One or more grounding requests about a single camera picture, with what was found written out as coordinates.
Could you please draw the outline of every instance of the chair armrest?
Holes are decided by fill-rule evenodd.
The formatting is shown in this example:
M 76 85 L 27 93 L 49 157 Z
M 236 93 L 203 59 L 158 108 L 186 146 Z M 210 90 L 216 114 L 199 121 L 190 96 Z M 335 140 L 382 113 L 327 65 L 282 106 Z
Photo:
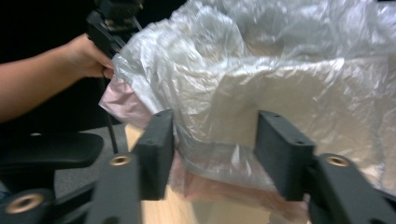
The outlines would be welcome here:
M 0 175 L 87 167 L 103 145 L 103 138 L 93 133 L 22 137 L 0 149 Z

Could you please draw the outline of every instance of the translucent plastic sheet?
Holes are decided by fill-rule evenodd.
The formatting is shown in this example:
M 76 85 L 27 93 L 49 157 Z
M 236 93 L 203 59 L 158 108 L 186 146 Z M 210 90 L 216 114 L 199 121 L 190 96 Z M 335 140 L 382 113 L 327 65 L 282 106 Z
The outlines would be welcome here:
M 101 106 L 139 127 L 174 109 L 179 169 L 267 192 L 252 149 L 258 110 L 273 111 L 396 194 L 395 13 L 369 0 L 190 0 L 116 55 Z M 177 171 L 175 189 L 199 191 Z

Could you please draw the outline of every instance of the black chair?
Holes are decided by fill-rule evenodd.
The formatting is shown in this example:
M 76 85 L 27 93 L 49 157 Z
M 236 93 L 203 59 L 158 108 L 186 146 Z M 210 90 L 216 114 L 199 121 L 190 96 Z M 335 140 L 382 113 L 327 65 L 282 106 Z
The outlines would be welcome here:
M 88 167 L 104 140 L 93 133 L 51 133 L 9 140 L 0 150 L 0 181 L 10 194 L 27 189 L 54 192 L 56 170 Z

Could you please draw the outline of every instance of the hand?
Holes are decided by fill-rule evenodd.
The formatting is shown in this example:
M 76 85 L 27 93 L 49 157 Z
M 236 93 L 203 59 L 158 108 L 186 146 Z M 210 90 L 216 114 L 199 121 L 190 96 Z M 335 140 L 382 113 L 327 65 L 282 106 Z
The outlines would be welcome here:
M 65 56 L 77 76 L 113 77 L 113 63 L 93 44 L 87 35 L 76 37 L 64 45 L 64 50 Z

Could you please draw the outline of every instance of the plastic bag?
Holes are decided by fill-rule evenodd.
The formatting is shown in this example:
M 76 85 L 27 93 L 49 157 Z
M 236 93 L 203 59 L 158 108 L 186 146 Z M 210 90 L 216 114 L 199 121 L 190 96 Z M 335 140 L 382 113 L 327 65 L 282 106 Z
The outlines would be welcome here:
M 190 0 L 116 55 L 101 106 L 140 127 L 148 114 L 174 109 L 182 163 L 171 185 L 187 198 L 217 184 L 235 187 L 214 191 L 228 197 L 238 188 L 274 192 L 252 154 L 260 109 L 290 120 L 316 153 L 349 157 L 375 187 L 396 194 L 395 12 L 369 0 Z M 114 94 L 119 86 L 144 109 Z

